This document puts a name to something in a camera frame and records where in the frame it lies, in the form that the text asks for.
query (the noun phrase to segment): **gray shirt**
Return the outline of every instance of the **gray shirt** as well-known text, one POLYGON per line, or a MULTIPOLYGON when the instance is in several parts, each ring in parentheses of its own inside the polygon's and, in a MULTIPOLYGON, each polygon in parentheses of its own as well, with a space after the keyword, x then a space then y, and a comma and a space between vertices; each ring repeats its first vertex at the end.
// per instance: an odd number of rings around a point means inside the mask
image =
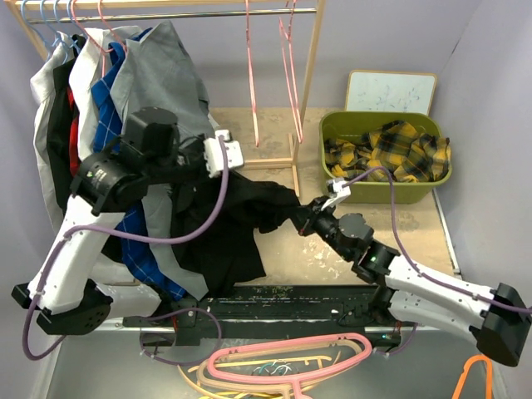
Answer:
MULTIPOLYGON (((214 136, 204 83, 171 22, 162 22, 139 42, 127 40, 126 45, 126 60, 111 88, 122 121, 145 106, 156 106, 177 115, 180 140, 202 134, 214 136)), ((169 190, 168 185, 152 186, 142 200, 150 237, 170 237, 169 190)), ((207 294, 203 275, 182 269, 169 245, 150 244, 150 248, 166 277, 197 299, 207 294)))

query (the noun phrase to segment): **wooden floor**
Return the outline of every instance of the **wooden floor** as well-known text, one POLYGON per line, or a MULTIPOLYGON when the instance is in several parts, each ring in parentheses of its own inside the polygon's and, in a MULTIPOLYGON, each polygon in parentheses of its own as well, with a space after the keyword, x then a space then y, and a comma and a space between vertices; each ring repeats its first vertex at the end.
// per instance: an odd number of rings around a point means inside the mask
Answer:
MULTIPOLYGON (((299 152, 299 184, 302 203, 322 195, 319 187, 318 124, 332 109, 309 108, 304 122, 304 142, 299 152)), ((214 108, 212 114, 223 128, 240 141, 244 157, 278 158, 289 156, 287 133, 294 132, 289 108, 259 110, 260 147, 254 145, 253 122, 249 108, 214 108)), ((246 170, 253 180, 273 180, 293 188, 292 171, 246 170)), ((375 238, 397 248, 392 235, 390 205, 342 204, 336 215, 361 213, 375 229, 375 238)), ((428 194, 417 204, 397 206, 399 236, 408 253, 420 264, 452 274, 446 237, 436 203, 428 194)), ((251 283, 261 284, 350 284, 361 283, 351 264, 339 258, 318 236, 299 237, 288 221, 270 234, 255 235, 267 277, 251 283)))

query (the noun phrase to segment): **gray wall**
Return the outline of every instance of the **gray wall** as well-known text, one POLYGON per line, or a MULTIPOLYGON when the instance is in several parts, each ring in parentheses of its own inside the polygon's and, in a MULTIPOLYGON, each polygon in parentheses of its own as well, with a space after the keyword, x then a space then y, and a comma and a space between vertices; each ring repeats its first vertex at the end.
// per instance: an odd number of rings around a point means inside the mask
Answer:
MULTIPOLYGON (((52 243, 32 146, 37 107, 29 79, 42 61, 17 22, 0 12, 0 398, 27 398, 39 363, 26 360, 21 333, 24 312, 11 300, 13 285, 33 278, 52 243)), ((32 347, 47 339, 36 332, 32 347)))
MULTIPOLYGON (((441 72, 480 1, 329 0, 310 105, 342 106, 347 75, 355 68, 441 72)), ((295 26, 300 81, 312 21, 311 16, 298 17, 295 26)), ((213 104, 248 106, 244 19, 182 20, 176 26, 206 80, 213 104)), ((0 12, 0 33, 4 138, 0 146, 4 171, 0 174, 0 398, 18 399, 29 397, 39 363, 26 361, 22 355, 23 311, 9 294, 15 283, 28 281, 37 272, 52 236, 32 148, 32 120, 37 107, 29 91, 29 79, 42 63, 5 8, 0 12)), ((276 19, 253 18, 252 40, 259 106, 286 106, 276 19)), ((36 331, 34 349, 38 350, 45 340, 36 331)))
MULTIPOLYGON (((452 179, 438 192, 464 275, 514 285, 532 303, 530 110, 532 2, 484 0, 441 74, 433 116, 451 138, 452 179)), ((505 369, 532 397, 532 344, 505 369)))

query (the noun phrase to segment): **wooden base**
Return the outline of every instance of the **wooden base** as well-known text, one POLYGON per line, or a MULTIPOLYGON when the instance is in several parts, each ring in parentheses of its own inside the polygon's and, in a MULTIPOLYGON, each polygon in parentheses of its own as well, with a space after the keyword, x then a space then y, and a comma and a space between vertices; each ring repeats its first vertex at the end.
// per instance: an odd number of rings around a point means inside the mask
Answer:
POLYGON ((292 169, 293 174, 293 190, 296 196, 299 197, 299 178, 297 166, 297 150, 293 141, 293 135, 288 134, 288 143, 290 144, 289 158, 268 158, 264 160, 246 160, 244 163, 245 170, 257 169, 292 169))

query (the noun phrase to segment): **pink clothes hanger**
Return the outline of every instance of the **pink clothes hanger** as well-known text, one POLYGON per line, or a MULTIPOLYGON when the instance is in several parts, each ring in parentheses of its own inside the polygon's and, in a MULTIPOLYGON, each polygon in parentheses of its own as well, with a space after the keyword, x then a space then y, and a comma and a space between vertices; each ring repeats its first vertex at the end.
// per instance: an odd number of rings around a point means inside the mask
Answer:
POLYGON ((243 347, 229 347, 225 349, 220 349, 208 360, 207 369, 209 374, 215 378, 232 381, 237 383, 244 384, 258 384, 258 385, 272 385, 272 384, 290 384, 293 389, 293 395, 295 399, 311 399, 302 392, 302 384, 308 381, 316 380, 321 377, 327 377, 332 374, 336 374, 345 370, 346 368, 356 366, 362 360, 368 358, 372 354, 372 345, 369 340, 361 334, 355 332, 350 332, 348 334, 332 334, 332 335, 322 335, 317 337, 305 337, 298 339, 289 339, 286 341, 278 342, 266 342, 258 343, 254 345, 247 345, 243 347), (246 376, 244 374, 236 374, 231 372, 223 372, 216 368, 216 362, 223 357, 228 355, 237 354, 238 357, 246 357, 246 354, 252 354, 258 356, 260 354, 269 354, 273 350, 276 352, 290 352, 294 347, 300 345, 312 345, 319 344, 322 342, 334 342, 337 340, 355 340, 360 342, 364 349, 362 352, 356 354, 353 357, 350 357, 343 362, 334 364, 330 367, 325 367, 323 369, 314 370, 311 372, 303 372, 300 374, 286 375, 286 376, 246 376))
POLYGON ((109 29, 109 31, 111 32, 111 34, 113 35, 113 37, 115 38, 115 40, 121 44, 122 48, 124 49, 124 53, 127 54, 127 47, 126 47, 126 45, 124 44, 123 39, 122 39, 120 36, 118 36, 118 35, 115 33, 115 31, 113 31, 112 26, 109 25, 109 23, 107 22, 107 20, 104 18, 103 13, 101 12, 101 2, 102 2, 102 0, 98 0, 98 14, 100 15, 100 19, 101 19, 101 21, 103 22, 103 24, 107 27, 107 29, 109 29))
POLYGON ((253 77, 253 61, 251 59, 251 40, 249 35, 249 0, 246 2, 246 42, 248 46, 248 74, 249 93, 251 95, 251 112, 253 114, 253 128, 255 133, 255 145, 259 146, 259 122, 257 120, 257 100, 255 97, 255 80, 253 77))
MULTIPOLYGON (((288 98, 290 99, 290 106, 292 108, 293 121, 296 127, 296 133, 298 135, 299 144, 303 143, 303 124, 301 122, 301 114, 299 111, 299 99, 298 99, 298 87, 296 82, 296 72, 293 61, 293 47, 292 47, 292 27, 293 27, 293 15, 296 8, 296 3, 298 0, 292 0, 292 12, 290 14, 290 22, 288 25, 288 32, 284 28, 283 20, 279 18, 279 33, 281 35, 281 50, 283 54, 283 65, 284 65, 284 75, 286 76, 286 85, 288 88, 288 98), (290 70, 292 72, 292 89, 290 88, 290 77, 288 76, 288 67, 286 60, 286 52, 284 43, 288 42, 288 52, 290 56, 290 70)), ((288 0, 285 4, 285 7, 288 7, 290 1, 288 0)))
MULTIPOLYGON (((76 6, 76 1, 77 0, 72 0, 71 4, 70 4, 70 8, 71 8, 71 14, 72 14, 72 20, 74 21, 74 23, 83 31, 83 33, 85 33, 85 35, 89 38, 89 40, 96 46, 98 47, 98 50, 100 50, 100 53, 101 55, 103 56, 103 61, 102 61, 102 64, 101 64, 101 77, 104 77, 106 75, 106 54, 109 54, 110 52, 112 52, 112 50, 106 50, 105 48, 103 48, 100 43, 98 43, 96 40, 94 40, 94 38, 91 37, 91 35, 89 35, 89 33, 86 31, 86 29, 83 27, 82 24, 80 24, 78 21, 77 21, 77 17, 76 17, 76 9, 75 9, 75 6, 76 6)), ((122 43, 122 39, 120 37, 118 37, 118 35, 116 35, 116 33, 112 30, 111 26, 107 23, 107 21, 105 20, 105 18, 103 17, 102 13, 101 13, 101 0, 98 1, 98 13, 100 14, 100 18, 101 18, 101 21, 107 26, 109 27, 112 35, 115 37, 115 38, 118 38, 118 42, 124 47, 124 49, 126 49, 126 46, 122 43)))

